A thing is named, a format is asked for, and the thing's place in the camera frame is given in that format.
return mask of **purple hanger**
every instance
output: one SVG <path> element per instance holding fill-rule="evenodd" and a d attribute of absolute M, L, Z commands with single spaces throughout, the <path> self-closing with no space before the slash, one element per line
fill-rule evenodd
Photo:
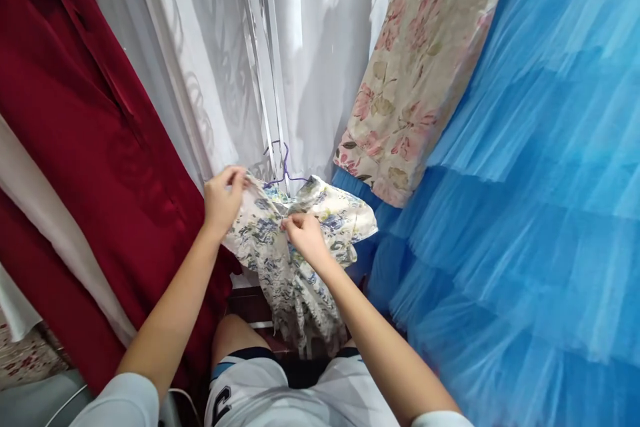
<path fill-rule="evenodd" d="M 280 141 L 279 141 L 279 140 L 274 140 L 274 141 L 272 141 L 272 142 L 271 142 L 271 145 L 273 145 L 274 143 L 280 143 Z M 263 186 L 263 188 L 268 188 L 268 187 L 271 187 L 274 183 L 280 183 L 280 182 L 284 181 L 285 176 L 286 176 L 289 180 L 302 180 L 302 181 L 307 181 L 307 179 L 304 179 L 304 178 L 300 178 L 300 177 L 294 177 L 294 178 L 291 178 L 291 177 L 289 176 L 289 169 L 287 169 L 287 158 L 289 158 L 289 146 L 287 145 L 287 142 L 283 142 L 283 143 L 285 144 L 286 152 L 285 152 L 285 159 L 284 159 L 284 160 L 283 160 L 283 162 L 282 162 L 282 165 L 283 165 L 282 178 L 281 178 L 280 180 L 273 180 L 273 181 L 270 181 L 270 182 L 265 183 L 265 185 Z M 269 151 L 269 149 L 267 148 L 267 149 L 264 151 L 263 155 L 266 155 L 266 153 L 267 153 L 268 151 Z"/>

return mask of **blue floral pattern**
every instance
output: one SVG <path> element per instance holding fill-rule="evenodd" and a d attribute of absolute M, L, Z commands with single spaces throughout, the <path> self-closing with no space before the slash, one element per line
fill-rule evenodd
<path fill-rule="evenodd" d="M 377 232 L 373 210 L 350 193 L 312 175 L 294 198 L 275 185 L 248 175 L 237 219 L 225 247 L 250 270 L 271 306 L 274 328 L 297 345 L 301 356 L 310 352 L 312 338 L 321 338 L 329 354 L 347 339 L 346 328 L 325 283 L 288 242 L 280 230 L 283 219 L 309 212 L 320 221 L 331 255 L 344 268 L 357 259 L 353 244 Z"/>

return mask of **white shorts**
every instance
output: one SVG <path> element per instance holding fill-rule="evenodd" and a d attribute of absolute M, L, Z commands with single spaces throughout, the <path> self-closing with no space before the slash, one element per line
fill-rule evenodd
<path fill-rule="evenodd" d="M 316 385 L 294 390 L 273 353 L 252 347 L 233 352 L 214 368 L 205 427 L 226 426 L 230 420 L 242 424 L 252 411 L 283 401 L 302 410 L 332 410 L 354 426 L 398 425 L 356 348 L 342 349 Z M 240 412 L 246 416 L 238 418 Z"/>

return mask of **dark red fabric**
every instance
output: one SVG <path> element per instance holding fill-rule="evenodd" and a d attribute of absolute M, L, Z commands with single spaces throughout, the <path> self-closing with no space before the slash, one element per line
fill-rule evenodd
<path fill-rule="evenodd" d="M 202 196 L 95 0 L 0 0 L 0 18 L 0 113 L 139 328 L 202 224 Z M 208 371 L 238 268 L 221 248 L 178 384 Z"/>
<path fill-rule="evenodd" d="M 0 190 L 0 259 L 96 394 L 125 348 L 53 247 Z"/>

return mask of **blue tulle dress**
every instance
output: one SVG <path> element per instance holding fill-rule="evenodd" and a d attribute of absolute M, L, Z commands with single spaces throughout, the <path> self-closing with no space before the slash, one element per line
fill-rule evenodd
<path fill-rule="evenodd" d="M 640 0 L 500 0 L 369 296 L 477 427 L 640 425 Z"/>

